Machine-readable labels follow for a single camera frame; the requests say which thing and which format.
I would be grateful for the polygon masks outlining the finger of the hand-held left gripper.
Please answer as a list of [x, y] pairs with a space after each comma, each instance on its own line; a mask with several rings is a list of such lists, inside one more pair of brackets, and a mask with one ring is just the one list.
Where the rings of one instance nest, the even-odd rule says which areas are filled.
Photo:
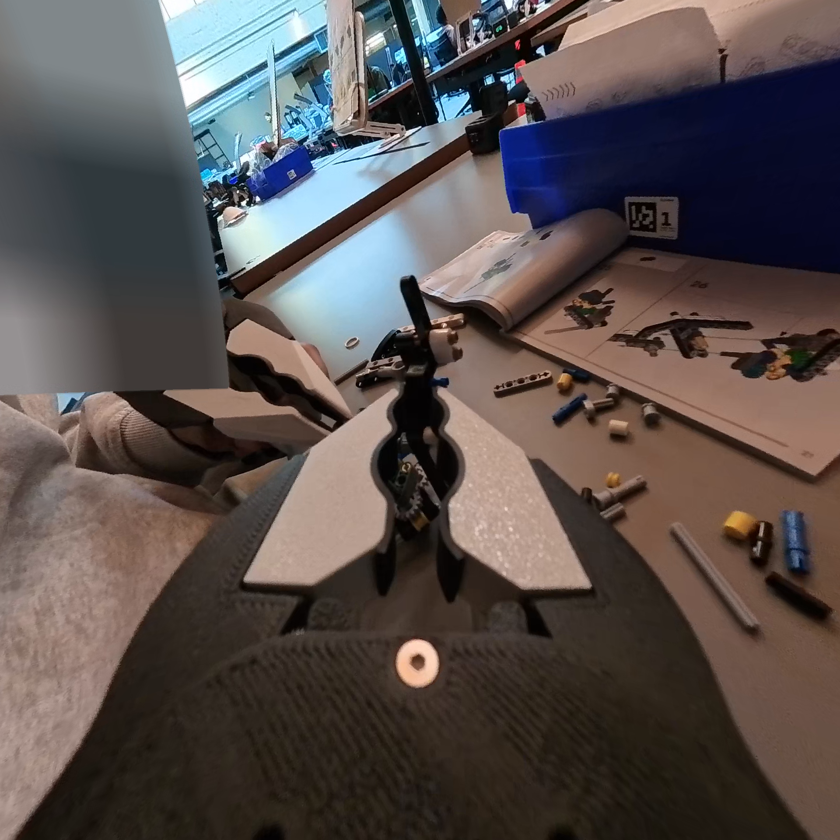
[[213, 425], [234, 440], [270, 445], [286, 455], [300, 455], [331, 434], [298, 409], [268, 403], [255, 392], [215, 392]]
[[298, 341], [247, 319], [229, 331], [226, 351], [229, 384], [236, 391], [294, 408], [323, 427], [351, 419], [337, 386]]

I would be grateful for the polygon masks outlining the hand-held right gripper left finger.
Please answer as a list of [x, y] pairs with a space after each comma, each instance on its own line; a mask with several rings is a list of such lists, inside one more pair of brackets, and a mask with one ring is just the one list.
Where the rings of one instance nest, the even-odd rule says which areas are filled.
[[375, 452], [392, 436], [384, 393], [313, 446], [243, 579], [244, 587], [314, 596], [373, 596], [375, 555], [392, 532]]

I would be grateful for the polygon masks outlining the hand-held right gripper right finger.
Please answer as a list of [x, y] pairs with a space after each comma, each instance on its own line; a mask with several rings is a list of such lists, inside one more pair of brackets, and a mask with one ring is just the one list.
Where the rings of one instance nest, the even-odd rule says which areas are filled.
[[594, 587], [524, 450], [439, 391], [436, 573], [447, 602], [582, 597]]

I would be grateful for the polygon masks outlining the black lego assembly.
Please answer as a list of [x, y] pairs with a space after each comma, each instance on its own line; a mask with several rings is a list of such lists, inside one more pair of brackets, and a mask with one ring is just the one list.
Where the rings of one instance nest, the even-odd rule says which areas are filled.
[[399, 281], [411, 329], [391, 338], [397, 362], [398, 393], [388, 411], [392, 431], [375, 456], [374, 476], [381, 481], [391, 505], [397, 538], [411, 542], [440, 515], [448, 494], [456, 488], [456, 449], [444, 436], [445, 405], [439, 399], [438, 368], [460, 356], [457, 329], [434, 326], [414, 276]]

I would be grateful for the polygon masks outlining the person's left forearm grey sleeve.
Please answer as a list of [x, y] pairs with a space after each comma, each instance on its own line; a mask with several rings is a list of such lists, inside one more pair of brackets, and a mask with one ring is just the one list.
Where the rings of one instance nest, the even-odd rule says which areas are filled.
[[81, 468], [171, 482], [201, 479], [209, 461], [121, 397], [100, 393], [59, 419], [58, 434]]

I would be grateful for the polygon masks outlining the grey lego axle pin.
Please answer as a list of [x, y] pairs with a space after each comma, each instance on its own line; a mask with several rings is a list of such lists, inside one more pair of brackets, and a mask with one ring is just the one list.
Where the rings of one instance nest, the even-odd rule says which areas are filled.
[[601, 511], [620, 504], [627, 497], [630, 497], [647, 488], [647, 480], [643, 476], [635, 476], [616, 487], [607, 487], [593, 494], [593, 502]]

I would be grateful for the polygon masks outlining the long blue lego pin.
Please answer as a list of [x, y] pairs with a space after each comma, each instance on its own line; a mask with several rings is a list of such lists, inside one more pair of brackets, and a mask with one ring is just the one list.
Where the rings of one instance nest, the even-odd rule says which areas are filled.
[[811, 550], [804, 513], [796, 510], [782, 510], [780, 526], [784, 544], [784, 563], [787, 570], [794, 575], [807, 576], [811, 572]]

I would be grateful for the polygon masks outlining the black lego axle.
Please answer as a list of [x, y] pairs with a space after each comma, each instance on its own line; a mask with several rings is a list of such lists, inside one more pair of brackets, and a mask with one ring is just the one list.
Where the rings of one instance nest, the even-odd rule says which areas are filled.
[[806, 590], [806, 588], [783, 577], [778, 572], [771, 572], [764, 577], [764, 583], [770, 591], [795, 609], [798, 613], [819, 622], [828, 620], [833, 609], [822, 599]]

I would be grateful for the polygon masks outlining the person's left hand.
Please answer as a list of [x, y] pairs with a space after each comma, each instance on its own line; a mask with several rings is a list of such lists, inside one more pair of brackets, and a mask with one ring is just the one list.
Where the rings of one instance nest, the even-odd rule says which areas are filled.
[[233, 438], [212, 424], [177, 427], [167, 433], [194, 454], [227, 465], [226, 480], [248, 490], [265, 481], [287, 460], [286, 454], [272, 444]]

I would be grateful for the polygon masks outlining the wood-edged grey table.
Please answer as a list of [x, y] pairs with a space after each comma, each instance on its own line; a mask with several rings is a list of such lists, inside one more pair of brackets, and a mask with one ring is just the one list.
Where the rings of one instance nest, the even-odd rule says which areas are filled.
[[416, 129], [381, 151], [331, 155], [296, 185], [220, 230], [229, 283], [244, 297], [378, 212], [469, 150], [471, 113]]

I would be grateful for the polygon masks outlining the black device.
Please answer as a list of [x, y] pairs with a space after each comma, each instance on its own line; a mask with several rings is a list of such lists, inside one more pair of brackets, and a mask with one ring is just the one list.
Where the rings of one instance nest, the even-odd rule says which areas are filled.
[[478, 92], [479, 116], [465, 127], [469, 151], [475, 155], [499, 151], [500, 132], [508, 110], [508, 86], [503, 80], [484, 85]]

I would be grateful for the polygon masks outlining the black pillar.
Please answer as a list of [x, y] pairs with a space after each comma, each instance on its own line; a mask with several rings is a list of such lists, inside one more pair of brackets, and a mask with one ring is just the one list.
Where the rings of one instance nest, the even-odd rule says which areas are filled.
[[417, 102], [426, 126], [438, 123], [436, 104], [426, 79], [424, 62], [418, 51], [411, 22], [404, 1], [389, 2], [411, 75]]

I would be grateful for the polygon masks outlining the blue plastic bin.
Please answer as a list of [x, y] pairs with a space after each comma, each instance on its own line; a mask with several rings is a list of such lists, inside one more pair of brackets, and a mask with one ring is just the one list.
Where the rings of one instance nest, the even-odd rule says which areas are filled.
[[838, 273], [838, 59], [500, 134], [511, 210], [586, 209], [635, 245]]

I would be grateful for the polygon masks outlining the white paper bag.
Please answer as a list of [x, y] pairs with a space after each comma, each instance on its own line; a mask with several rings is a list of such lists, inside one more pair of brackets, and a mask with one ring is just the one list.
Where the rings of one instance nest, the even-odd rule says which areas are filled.
[[548, 119], [838, 59], [838, 1], [617, 2], [522, 69]]

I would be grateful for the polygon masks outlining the black and grey lego frame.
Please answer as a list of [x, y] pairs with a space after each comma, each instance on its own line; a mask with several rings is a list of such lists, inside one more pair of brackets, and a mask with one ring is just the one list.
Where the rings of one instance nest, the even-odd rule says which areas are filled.
[[[434, 318], [431, 321], [433, 329], [451, 329], [457, 331], [466, 325], [466, 316], [459, 312], [449, 314], [441, 318]], [[396, 353], [396, 337], [402, 333], [415, 333], [415, 327], [405, 325], [398, 329], [389, 331], [375, 347], [372, 357], [366, 363], [364, 369], [355, 375], [355, 384], [358, 388], [384, 382], [386, 380], [399, 379], [402, 369], [399, 357]]]

